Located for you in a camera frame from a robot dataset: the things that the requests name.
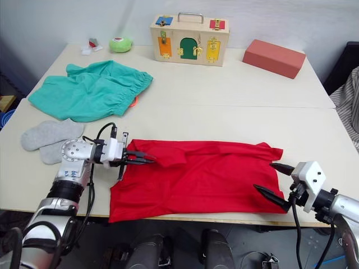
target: striped cloth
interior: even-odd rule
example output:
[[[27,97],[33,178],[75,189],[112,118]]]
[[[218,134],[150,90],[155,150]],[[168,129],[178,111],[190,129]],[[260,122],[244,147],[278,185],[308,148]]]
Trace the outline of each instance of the striped cloth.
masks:
[[[359,153],[359,66],[347,82],[330,96],[347,132]]]

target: red foam block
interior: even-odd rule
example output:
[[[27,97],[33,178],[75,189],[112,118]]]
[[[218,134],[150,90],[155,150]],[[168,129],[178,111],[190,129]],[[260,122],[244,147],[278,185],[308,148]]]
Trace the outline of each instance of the red foam block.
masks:
[[[303,53],[255,39],[246,49],[243,63],[295,78],[305,57]]]

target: metal handle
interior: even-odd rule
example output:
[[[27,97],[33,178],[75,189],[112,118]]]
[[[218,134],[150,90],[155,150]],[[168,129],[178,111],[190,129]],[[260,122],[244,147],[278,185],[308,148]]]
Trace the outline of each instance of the metal handle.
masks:
[[[180,21],[180,15],[192,15],[192,16],[200,16],[201,17],[201,23],[203,24],[204,22],[204,17],[202,14],[200,13],[191,13],[191,12],[180,12],[177,16],[177,21]]]

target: red cloth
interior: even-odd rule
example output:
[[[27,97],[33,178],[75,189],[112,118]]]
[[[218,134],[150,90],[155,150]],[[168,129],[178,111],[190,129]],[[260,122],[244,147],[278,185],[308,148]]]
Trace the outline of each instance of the red cloth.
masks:
[[[132,140],[129,150],[146,152],[156,163],[128,165],[111,188],[109,222],[176,213],[284,213],[254,187],[281,196],[269,165],[283,150],[266,143]]]

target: orange object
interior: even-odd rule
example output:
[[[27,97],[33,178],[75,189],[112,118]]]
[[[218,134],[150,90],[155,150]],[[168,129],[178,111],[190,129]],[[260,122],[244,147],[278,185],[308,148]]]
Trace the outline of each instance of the orange object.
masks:
[[[172,57],[170,38],[166,38],[165,43],[162,42],[162,38],[158,38],[158,45],[159,45],[159,53],[161,56]]]
[[[305,57],[303,53],[255,39],[246,49],[243,63],[295,78]]]
[[[135,97],[135,101],[132,102],[132,104],[130,105],[130,108],[133,108],[135,105],[138,104],[138,102],[139,102],[139,97],[136,96],[136,97]]]

